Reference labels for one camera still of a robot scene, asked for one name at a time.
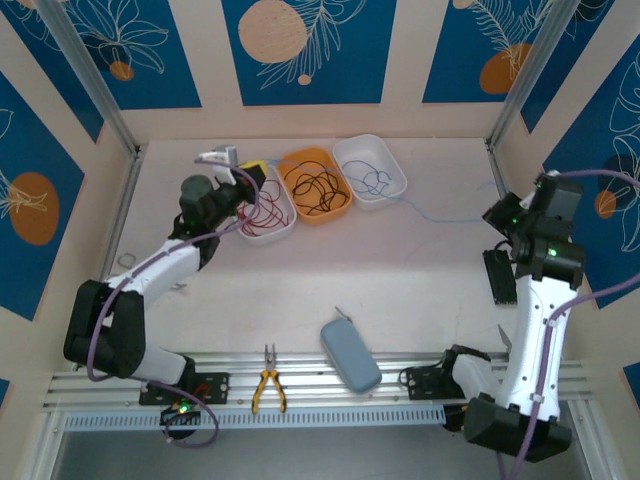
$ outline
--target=robotic arm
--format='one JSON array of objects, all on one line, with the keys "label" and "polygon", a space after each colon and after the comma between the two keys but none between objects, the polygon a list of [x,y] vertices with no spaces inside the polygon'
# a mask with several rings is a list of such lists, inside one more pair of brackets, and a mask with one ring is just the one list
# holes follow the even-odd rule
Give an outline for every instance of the robotic arm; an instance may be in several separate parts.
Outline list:
[{"label": "robotic arm", "polygon": [[[537,424],[526,459],[536,462],[566,450],[571,430],[561,427],[558,372],[569,311],[555,325],[551,313],[578,294],[584,272],[584,249],[569,241],[582,186],[541,175],[536,190],[524,200],[509,193],[484,220],[512,244],[516,264],[518,322],[506,376],[498,384],[489,362],[478,355],[457,355],[453,380],[470,398],[465,415],[467,441],[515,456],[525,436],[534,403]],[[547,326],[553,327],[548,351],[543,348]],[[549,367],[539,379],[543,356]],[[539,381],[543,383],[542,393]]]},{"label": "robotic arm", "polygon": [[[203,154],[223,163],[235,163],[235,147],[219,147]],[[259,188],[266,178],[263,162],[242,165]],[[187,178],[181,187],[181,213],[173,222],[173,231],[164,245],[154,253],[169,252],[172,247],[215,232],[236,214],[243,202],[255,203],[255,191],[246,178],[230,168],[214,167],[219,186],[214,187],[204,175]],[[112,304],[111,326],[102,327],[94,359],[97,369],[119,378],[142,378],[182,390],[193,391],[195,363],[192,359],[147,343],[145,311],[173,285],[202,269],[213,257],[220,239],[211,237],[179,250],[144,269],[128,283]],[[149,259],[140,265],[146,265]],[[78,289],[64,344],[64,356],[73,362],[87,364],[91,337],[106,299],[117,285],[130,278],[140,266],[106,282],[89,280]]]}]

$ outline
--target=blue cable on table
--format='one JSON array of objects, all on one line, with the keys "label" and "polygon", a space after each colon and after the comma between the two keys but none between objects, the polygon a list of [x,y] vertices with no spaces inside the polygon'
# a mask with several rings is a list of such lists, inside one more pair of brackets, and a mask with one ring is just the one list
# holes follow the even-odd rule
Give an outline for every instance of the blue cable on table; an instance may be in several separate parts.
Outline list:
[{"label": "blue cable on table", "polygon": [[[281,163],[281,162],[291,163],[291,164],[296,164],[296,165],[298,164],[298,162],[293,162],[293,161],[289,162],[287,160],[267,160],[267,163],[269,163],[271,165],[277,165],[278,163]],[[410,205],[418,213],[418,215],[420,215],[422,218],[424,218],[428,222],[432,222],[432,223],[477,223],[477,222],[483,222],[484,221],[481,218],[450,219],[450,218],[434,218],[434,217],[431,217],[431,216],[427,215],[424,211],[422,211],[422,209],[418,205],[416,205],[414,202],[412,202],[411,200],[409,200],[409,199],[407,199],[407,198],[405,198],[403,196],[394,197],[394,196],[391,196],[391,195],[387,195],[387,194],[385,194],[383,192],[383,190],[386,187],[388,187],[391,184],[391,181],[392,181],[391,175],[389,175],[388,172],[386,172],[384,170],[379,170],[379,169],[375,168],[373,165],[371,165],[370,163],[365,162],[364,160],[350,160],[350,161],[346,162],[343,165],[343,169],[345,169],[347,165],[354,164],[354,163],[364,164],[366,167],[370,168],[370,171],[367,172],[361,178],[354,177],[352,175],[347,175],[346,173],[339,172],[338,170],[336,170],[336,172],[342,174],[345,178],[348,178],[349,180],[352,180],[354,182],[359,182],[362,185],[364,185],[364,189],[363,190],[357,190],[356,188],[354,188],[353,185],[351,185],[351,188],[356,193],[369,193],[371,195],[380,196],[382,198],[388,198],[388,199],[391,199],[391,200],[397,200],[399,202],[406,203],[406,204]]]}]

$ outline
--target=orange plastic tray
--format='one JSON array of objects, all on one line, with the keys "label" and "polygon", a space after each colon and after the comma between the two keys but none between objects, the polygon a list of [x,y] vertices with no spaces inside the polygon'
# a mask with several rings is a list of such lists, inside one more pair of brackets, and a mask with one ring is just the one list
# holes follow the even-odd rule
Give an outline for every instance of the orange plastic tray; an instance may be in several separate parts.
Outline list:
[{"label": "orange plastic tray", "polygon": [[[322,167],[319,165],[314,167],[312,164],[305,164],[305,162],[318,162],[322,167],[325,167],[330,174],[335,175],[338,181],[337,190],[344,192],[347,198],[345,199],[344,196],[337,194],[329,202],[329,211],[313,210],[310,206],[318,205],[321,202],[321,190],[308,188],[303,189],[304,192],[300,193],[301,189],[299,187],[296,190],[296,184],[298,183],[298,179],[303,175],[318,175],[322,172]],[[324,148],[310,147],[285,155],[278,164],[278,170],[296,206],[298,217],[304,223],[314,226],[322,225],[323,223],[340,218],[347,213],[347,209],[353,201],[351,188],[349,188],[349,184],[342,176],[336,162]],[[319,179],[318,181],[327,182],[327,180],[324,179]]]}]

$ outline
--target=metal frame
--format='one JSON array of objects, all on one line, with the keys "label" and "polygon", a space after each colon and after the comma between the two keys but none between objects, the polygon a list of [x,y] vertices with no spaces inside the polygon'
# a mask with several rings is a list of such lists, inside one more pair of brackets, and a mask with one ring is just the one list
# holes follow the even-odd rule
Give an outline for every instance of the metal frame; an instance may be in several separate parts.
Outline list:
[{"label": "metal frame", "polygon": [[49,29],[60,51],[71,65],[100,115],[111,126],[122,148],[135,158],[137,142],[122,118],[118,104],[107,87],[98,67],[84,47],[64,8],[56,0],[35,0],[40,18]]},{"label": "metal frame", "polygon": [[[486,139],[491,167],[501,195],[506,192],[499,160],[495,151],[500,141],[517,119],[531,89],[538,80],[547,60],[551,56],[566,24],[571,19],[580,0],[556,2],[547,21],[542,26],[521,74],[508,94],[503,109],[491,134]],[[113,264],[118,243],[133,198],[138,175],[142,166],[140,149],[124,121],[118,106],[109,92],[99,71],[95,67],[82,41],[73,28],[62,6],[56,0],[36,0],[39,13],[74,72],[82,82],[101,115],[111,126],[118,141],[129,152],[131,165],[122,191],[118,211],[114,219],[109,245],[104,255],[100,278],[108,276]],[[201,371],[228,371],[232,373],[229,405],[216,408],[231,414],[239,408],[248,409],[251,396],[263,366],[260,354],[191,354]],[[367,408],[402,409],[416,406],[409,402],[407,392],[397,383],[400,369],[435,363],[440,353],[433,354],[379,354],[376,360],[383,371],[379,388],[366,396],[350,393],[323,355],[285,355],[278,359],[283,385],[287,387],[287,398],[292,409],[318,408],[342,409],[362,412]],[[506,355],[494,354],[492,367],[501,378],[506,370]],[[149,415],[151,407],[140,407],[137,403],[140,384],[133,381],[109,380],[91,383],[82,369],[56,373],[47,394],[43,413],[37,419],[39,434],[34,438],[23,471],[22,480],[49,480],[59,453],[62,434],[70,418],[78,415],[98,415],[107,410],[120,417]],[[575,431],[584,453],[586,464],[594,479],[625,480],[624,468],[612,443],[603,417],[588,386],[586,373],[580,362],[563,362],[560,369],[559,396],[567,400]],[[266,409],[277,406],[277,393],[271,387],[263,395]],[[422,403],[425,407],[460,402]]]},{"label": "metal frame", "polygon": [[504,101],[502,111],[489,134],[487,143],[491,149],[496,148],[504,138],[514,120],[520,115],[520,110],[534,85],[540,78],[547,61],[560,41],[564,29],[575,14],[581,0],[563,0],[555,2],[549,16],[540,28],[540,32],[533,42],[533,47],[520,69],[519,75]]},{"label": "metal frame", "polygon": [[[277,412],[278,394],[272,385],[263,393],[261,407],[264,420],[253,420],[250,405],[253,392],[264,367],[264,357],[259,353],[248,354],[190,354],[202,372],[225,371],[231,373],[228,404],[216,406],[214,411],[223,420],[222,428],[287,428],[327,426],[371,425],[427,425],[441,424],[443,405],[464,401],[411,402],[405,387],[398,383],[398,375],[408,366],[431,365],[441,353],[388,353],[374,355],[383,373],[381,385],[368,395],[351,393],[322,354],[280,354],[278,370],[287,394],[287,404],[293,417],[279,424],[282,418]],[[506,353],[493,353],[492,370],[501,379],[507,367]],[[559,397],[569,402],[573,410],[592,408],[592,393],[586,372],[578,361],[562,363],[559,375]],[[133,380],[107,380],[93,383],[83,368],[71,372],[56,373],[45,398],[46,421],[41,429],[33,459],[25,469],[23,480],[49,480],[59,453],[62,433],[65,431],[140,431],[157,428],[154,420],[159,407],[138,405],[141,383]],[[576,413],[572,416],[577,423]],[[589,410],[589,419],[576,429],[587,465],[594,479],[622,480],[623,476],[599,476],[598,466],[612,462],[606,437],[600,435],[601,424]],[[316,415],[342,415],[342,419],[320,420]],[[205,423],[202,428],[212,428]]]}]

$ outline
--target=yellow-handled pliers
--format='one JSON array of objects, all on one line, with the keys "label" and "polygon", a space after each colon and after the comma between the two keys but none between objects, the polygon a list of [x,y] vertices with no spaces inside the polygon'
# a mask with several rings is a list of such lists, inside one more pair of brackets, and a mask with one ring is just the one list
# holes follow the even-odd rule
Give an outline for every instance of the yellow-handled pliers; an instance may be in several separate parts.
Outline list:
[{"label": "yellow-handled pliers", "polygon": [[264,387],[267,386],[269,377],[273,380],[276,390],[278,390],[278,395],[280,395],[280,411],[282,413],[287,411],[287,397],[284,395],[282,385],[280,385],[280,374],[276,370],[276,346],[272,345],[271,348],[272,351],[269,353],[269,347],[267,345],[264,346],[264,370],[260,375],[260,384],[256,388],[256,393],[253,394],[253,401],[251,402],[251,411],[254,415],[260,409],[260,396],[264,391]]}]

